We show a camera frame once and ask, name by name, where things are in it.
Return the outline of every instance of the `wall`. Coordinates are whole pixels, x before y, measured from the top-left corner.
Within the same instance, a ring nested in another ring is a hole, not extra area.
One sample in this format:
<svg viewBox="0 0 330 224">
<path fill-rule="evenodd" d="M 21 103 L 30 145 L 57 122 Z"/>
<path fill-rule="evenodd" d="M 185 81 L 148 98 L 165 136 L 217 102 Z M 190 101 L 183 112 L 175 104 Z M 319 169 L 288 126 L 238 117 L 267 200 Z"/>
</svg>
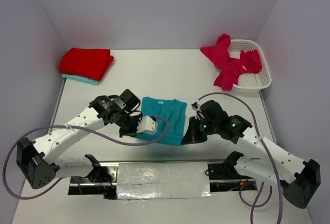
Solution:
<svg viewBox="0 0 330 224">
<path fill-rule="evenodd" d="M 37 0 L 0 0 L 0 166 L 10 146 L 34 127 L 49 124 L 61 78 L 64 45 Z M 20 193 L 23 176 L 14 157 L 7 178 Z M 9 224 L 17 200 L 0 182 L 0 223 Z"/>
<path fill-rule="evenodd" d="M 329 223 L 329 0 L 278 0 L 259 42 L 273 83 L 263 92 L 279 143 L 321 164 L 309 205 L 314 224 Z"/>
<path fill-rule="evenodd" d="M 186 49 L 257 38 L 276 0 L 41 0 L 67 48 Z"/>
</svg>

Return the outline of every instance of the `teal cloth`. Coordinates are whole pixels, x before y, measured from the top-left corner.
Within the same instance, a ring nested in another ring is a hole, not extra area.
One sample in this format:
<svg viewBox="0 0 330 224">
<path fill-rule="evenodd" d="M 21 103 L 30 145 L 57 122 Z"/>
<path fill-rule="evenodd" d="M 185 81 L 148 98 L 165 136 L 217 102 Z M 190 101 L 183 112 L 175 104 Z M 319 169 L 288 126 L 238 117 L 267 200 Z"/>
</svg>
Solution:
<svg viewBox="0 0 330 224">
<path fill-rule="evenodd" d="M 158 143 L 180 146 L 184 137 L 186 108 L 187 103 L 177 99 L 163 100 L 144 97 L 142 99 L 141 112 L 144 116 L 163 117 L 170 123 L 169 132 Z M 137 138 L 149 141 L 161 136 L 166 130 L 166 123 L 162 120 L 157 120 L 157 123 L 158 128 L 155 135 L 144 133 L 138 135 Z"/>
<path fill-rule="evenodd" d="M 90 79 L 90 78 L 81 77 L 81 76 L 78 76 L 78 75 L 72 75 L 72 74 L 65 74 L 64 73 L 64 74 L 62 74 L 62 78 L 69 78 L 69 79 L 73 79 L 74 81 L 80 81 L 80 82 L 84 82 L 84 83 L 95 85 L 95 86 L 99 85 L 98 81 L 95 81 L 95 80 Z"/>
</svg>

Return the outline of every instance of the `white basket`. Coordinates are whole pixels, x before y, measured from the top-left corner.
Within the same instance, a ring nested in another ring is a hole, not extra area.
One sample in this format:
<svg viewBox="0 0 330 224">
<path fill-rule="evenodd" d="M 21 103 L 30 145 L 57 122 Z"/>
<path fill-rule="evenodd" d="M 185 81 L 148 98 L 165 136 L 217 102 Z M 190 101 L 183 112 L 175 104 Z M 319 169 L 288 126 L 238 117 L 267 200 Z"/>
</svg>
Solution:
<svg viewBox="0 0 330 224">
<path fill-rule="evenodd" d="M 241 50 L 244 52 L 257 50 L 261 59 L 262 70 L 258 74 L 243 73 L 238 78 L 238 85 L 233 86 L 234 92 L 258 92 L 264 88 L 269 87 L 272 83 L 272 77 L 261 51 L 260 46 L 254 41 L 234 39 L 232 40 L 228 52 L 230 57 L 239 59 Z"/>
</svg>

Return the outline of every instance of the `folded blue cloth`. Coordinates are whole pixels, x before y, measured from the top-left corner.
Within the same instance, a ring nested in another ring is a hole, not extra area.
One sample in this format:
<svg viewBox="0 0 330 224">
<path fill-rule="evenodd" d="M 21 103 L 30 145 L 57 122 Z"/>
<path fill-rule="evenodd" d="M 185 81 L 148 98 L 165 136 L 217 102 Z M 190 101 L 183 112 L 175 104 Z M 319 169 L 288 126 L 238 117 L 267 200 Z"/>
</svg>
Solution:
<svg viewBox="0 0 330 224">
<path fill-rule="evenodd" d="M 95 81 L 93 79 L 90 78 L 85 78 L 85 77 L 81 77 L 81 76 L 77 76 L 77 75 L 72 75 L 72 74 L 62 74 L 62 78 L 69 78 L 69 79 L 73 79 L 74 81 L 80 81 L 80 82 L 84 82 L 87 84 L 91 84 L 91 85 L 95 85 L 98 86 L 99 82 Z"/>
<path fill-rule="evenodd" d="M 163 117 L 170 123 L 170 130 L 163 139 L 158 143 L 180 146 L 184 137 L 184 128 L 186 121 L 187 103 L 177 99 L 163 100 L 144 97 L 142 99 L 141 112 L 144 116 L 159 116 Z M 157 120 L 158 128 L 155 135 L 141 134 L 137 138 L 142 140 L 153 140 L 161 136 L 166 130 L 166 123 L 162 120 Z"/>
</svg>

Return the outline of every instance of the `red garment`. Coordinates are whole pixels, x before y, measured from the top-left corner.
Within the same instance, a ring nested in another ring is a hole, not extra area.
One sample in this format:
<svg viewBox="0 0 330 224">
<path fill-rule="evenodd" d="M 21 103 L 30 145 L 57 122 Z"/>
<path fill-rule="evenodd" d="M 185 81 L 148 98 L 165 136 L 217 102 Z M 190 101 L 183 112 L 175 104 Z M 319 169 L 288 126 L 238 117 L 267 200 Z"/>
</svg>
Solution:
<svg viewBox="0 0 330 224">
<path fill-rule="evenodd" d="M 73 47 L 63 56 L 59 71 L 101 81 L 112 62 L 110 50 Z"/>
<path fill-rule="evenodd" d="M 242 50 L 240 59 L 231 58 L 228 52 L 230 43 L 230 36 L 223 34 L 218 38 L 216 46 L 201 48 L 201 52 L 213 62 L 215 67 L 222 68 L 214 85 L 226 91 L 230 91 L 233 84 L 238 85 L 238 78 L 242 73 L 259 73 L 262 69 L 257 50 L 248 52 Z"/>
</svg>

